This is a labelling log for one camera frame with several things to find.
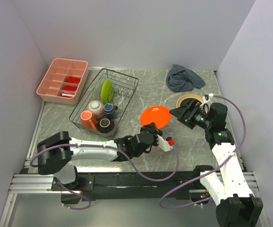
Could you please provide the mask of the black plate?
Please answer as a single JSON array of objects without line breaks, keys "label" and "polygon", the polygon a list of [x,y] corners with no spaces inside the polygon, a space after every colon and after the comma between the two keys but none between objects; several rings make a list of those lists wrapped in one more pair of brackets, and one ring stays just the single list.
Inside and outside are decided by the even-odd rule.
[{"label": "black plate", "polygon": [[185,105],[189,105],[192,102],[193,102],[192,98],[186,98],[181,102],[180,107],[185,106]]}]

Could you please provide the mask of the orange plate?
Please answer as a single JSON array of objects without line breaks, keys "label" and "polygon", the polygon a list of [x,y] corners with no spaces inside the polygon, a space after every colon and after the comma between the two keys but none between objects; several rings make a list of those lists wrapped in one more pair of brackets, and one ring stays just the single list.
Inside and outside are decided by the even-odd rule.
[{"label": "orange plate", "polygon": [[140,116],[140,122],[143,126],[154,122],[158,129],[165,127],[170,121],[170,110],[161,105],[147,108]]}]

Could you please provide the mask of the yellow plate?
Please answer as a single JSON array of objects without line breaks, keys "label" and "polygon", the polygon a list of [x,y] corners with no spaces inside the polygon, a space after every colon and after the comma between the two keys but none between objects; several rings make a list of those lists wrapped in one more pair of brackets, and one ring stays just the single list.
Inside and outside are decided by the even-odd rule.
[{"label": "yellow plate", "polygon": [[201,104],[204,102],[203,101],[203,98],[198,96],[198,95],[194,95],[194,94],[186,94],[186,95],[183,95],[181,96],[178,100],[177,100],[177,103],[176,103],[176,107],[180,107],[182,102],[186,99],[195,99],[197,100],[198,102],[200,102]]}]

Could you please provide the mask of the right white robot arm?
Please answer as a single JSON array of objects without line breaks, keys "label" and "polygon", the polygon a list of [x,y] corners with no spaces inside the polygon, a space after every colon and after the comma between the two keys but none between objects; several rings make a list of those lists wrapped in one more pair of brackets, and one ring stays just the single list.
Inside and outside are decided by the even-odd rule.
[{"label": "right white robot arm", "polygon": [[218,166],[197,166],[192,183],[196,188],[206,188],[216,205],[216,219],[221,227],[256,226],[263,202],[255,197],[245,180],[237,157],[232,133],[226,128],[228,108],[221,103],[211,103],[205,112],[197,100],[170,110],[179,122],[193,129],[205,131],[205,139],[217,160]]}]

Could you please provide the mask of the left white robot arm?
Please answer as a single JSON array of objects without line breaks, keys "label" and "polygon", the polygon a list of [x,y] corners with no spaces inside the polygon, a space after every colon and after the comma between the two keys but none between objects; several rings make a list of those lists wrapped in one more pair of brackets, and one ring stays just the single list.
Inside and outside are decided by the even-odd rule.
[{"label": "left white robot arm", "polygon": [[54,175],[69,190],[80,184],[77,169],[69,161],[98,159],[124,162],[160,145],[162,131],[154,123],[143,126],[140,133],[105,142],[78,140],[67,131],[58,132],[37,144],[37,168],[40,175]]}]

